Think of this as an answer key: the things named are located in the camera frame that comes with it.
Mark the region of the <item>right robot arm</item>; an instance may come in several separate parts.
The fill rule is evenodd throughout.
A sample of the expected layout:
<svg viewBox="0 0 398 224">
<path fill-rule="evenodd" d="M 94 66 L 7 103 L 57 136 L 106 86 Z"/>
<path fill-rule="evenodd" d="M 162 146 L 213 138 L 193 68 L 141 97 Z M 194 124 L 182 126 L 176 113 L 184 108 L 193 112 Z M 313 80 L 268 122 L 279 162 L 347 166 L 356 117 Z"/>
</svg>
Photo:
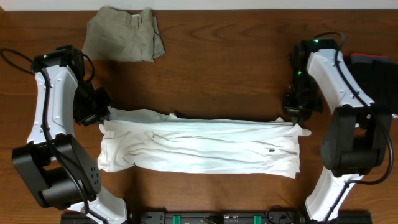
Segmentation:
<svg viewBox="0 0 398 224">
<path fill-rule="evenodd" d="M 294 74 L 282 100 L 284 114 L 302 125 L 328 103 L 331 121 L 320 152 L 323 170 L 294 223 L 371 223 L 367 211 L 340 211 L 354 185 L 377 185 L 392 171 L 392 116 L 376 105 L 345 65 L 342 44 L 320 34 L 289 54 Z"/>
</svg>

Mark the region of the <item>white t-shirt black print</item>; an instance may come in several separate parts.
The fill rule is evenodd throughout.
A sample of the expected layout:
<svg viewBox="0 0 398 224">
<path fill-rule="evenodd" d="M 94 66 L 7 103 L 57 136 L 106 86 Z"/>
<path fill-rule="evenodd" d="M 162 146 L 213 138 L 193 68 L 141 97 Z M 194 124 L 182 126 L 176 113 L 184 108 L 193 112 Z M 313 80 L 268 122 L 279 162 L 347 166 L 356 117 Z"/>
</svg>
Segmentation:
<svg viewBox="0 0 398 224">
<path fill-rule="evenodd" d="M 140 109 L 110 109 L 98 167 L 118 172 L 132 166 L 190 174 L 300 172 L 300 136 L 311 132 L 277 118 L 271 122 L 186 119 Z"/>
</svg>

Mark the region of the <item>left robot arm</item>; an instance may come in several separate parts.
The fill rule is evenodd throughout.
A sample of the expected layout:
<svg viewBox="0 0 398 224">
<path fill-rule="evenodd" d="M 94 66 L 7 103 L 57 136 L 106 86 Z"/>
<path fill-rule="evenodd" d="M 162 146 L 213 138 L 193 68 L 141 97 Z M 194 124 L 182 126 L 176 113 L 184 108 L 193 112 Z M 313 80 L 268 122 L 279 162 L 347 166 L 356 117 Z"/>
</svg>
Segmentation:
<svg viewBox="0 0 398 224">
<path fill-rule="evenodd" d="M 75 137 L 76 124 L 100 124 L 109 116 L 110 97 L 86 76 L 87 62 L 71 45 L 30 60 L 34 124 L 12 163 L 41 207 L 62 211 L 62 223 L 130 223 L 126 202 L 103 187 L 97 163 Z"/>
</svg>

